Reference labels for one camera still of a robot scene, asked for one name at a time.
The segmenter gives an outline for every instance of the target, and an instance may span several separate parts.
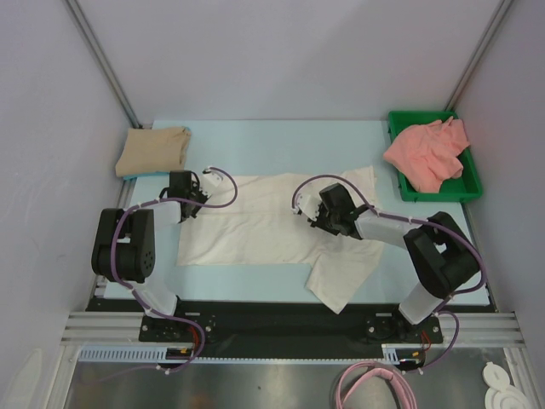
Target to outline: green basket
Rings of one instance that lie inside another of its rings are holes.
[[[393,141],[408,126],[429,124],[437,119],[445,121],[449,117],[458,119],[455,112],[448,111],[391,111],[388,114],[390,139]],[[480,198],[483,194],[483,186],[480,183],[469,147],[460,153],[458,159],[463,165],[462,177],[444,181],[439,193],[417,192],[407,181],[407,178],[401,172],[398,172],[401,199],[406,202],[464,203]]]

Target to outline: pink towel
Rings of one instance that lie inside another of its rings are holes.
[[[462,175],[457,159],[469,146],[460,119],[438,119],[403,130],[384,152],[384,159],[403,173],[417,192],[438,193],[441,183]]]

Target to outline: shiny floor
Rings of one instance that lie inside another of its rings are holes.
[[[487,386],[481,372],[488,361],[508,370],[502,349],[455,349],[424,375],[407,375],[418,407],[484,407]],[[334,385],[346,368],[191,364],[183,372],[167,377],[153,370],[140,370],[95,382],[128,367],[129,364],[77,364],[65,409],[327,409],[334,407]],[[371,379],[350,397],[345,407],[397,409],[399,406],[384,381]]]

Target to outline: light blue tabletop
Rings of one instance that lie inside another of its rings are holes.
[[[200,172],[214,165],[232,175],[285,172],[317,175],[373,165],[376,191],[384,210],[420,217],[446,211],[468,236],[468,225],[460,204],[401,200],[395,169],[382,159],[390,143],[385,122],[156,121],[153,128],[170,126],[186,126],[192,131],[186,169]],[[156,198],[168,183],[167,176],[139,177],[131,204]],[[170,289],[182,300],[319,302],[305,288],[310,273],[307,264],[176,266],[180,228],[183,224],[156,234],[157,262],[153,273],[162,274]],[[478,282],[479,277],[475,276],[466,286]],[[386,245],[378,268],[351,302],[401,302],[416,283],[409,254]],[[130,298],[131,295],[119,285],[108,283],[104,297]],[[460,295],[452,303],[488,305],[489,299],[486,289],[482,288]]]

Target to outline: brown cloth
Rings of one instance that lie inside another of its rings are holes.
[[[129,130],[121,158],[116,164],[117,176],[181,170],[191,138],[188,128],[164,130]]]

